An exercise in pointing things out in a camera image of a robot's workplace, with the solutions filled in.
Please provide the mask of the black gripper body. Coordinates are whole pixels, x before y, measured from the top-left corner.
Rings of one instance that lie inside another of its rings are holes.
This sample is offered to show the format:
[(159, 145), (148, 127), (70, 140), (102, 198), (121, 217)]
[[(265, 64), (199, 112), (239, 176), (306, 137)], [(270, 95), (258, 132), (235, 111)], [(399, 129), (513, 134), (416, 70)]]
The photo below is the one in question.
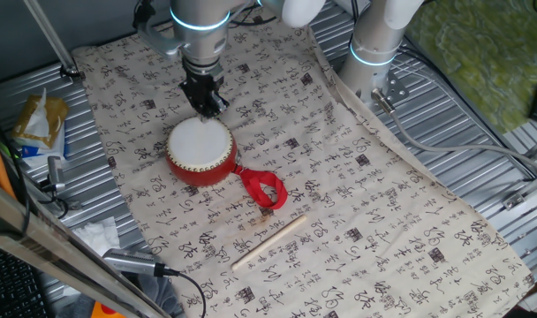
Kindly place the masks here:
[(186, 80), (182, 83), (182, 89), (187, 95), (205, 95), (218, 93), (223, 84), (223, 68), (219, 64), (210, 66), (196, 66), (184, 64)]

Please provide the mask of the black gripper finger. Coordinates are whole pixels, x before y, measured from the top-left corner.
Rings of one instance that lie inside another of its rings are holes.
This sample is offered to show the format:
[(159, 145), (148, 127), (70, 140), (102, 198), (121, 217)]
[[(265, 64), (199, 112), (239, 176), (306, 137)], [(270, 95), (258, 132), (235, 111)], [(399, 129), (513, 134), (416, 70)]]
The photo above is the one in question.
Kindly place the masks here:
[(201, 84), (181, 83), (179, 87), (192, 108), (201, 116), (206, 116), (206, 90)]
[(204, 97), (204, 116), (217, 117), (229, 107), (229, 103), (219, 95), (219, 87), (215, 84), (206, 85)]

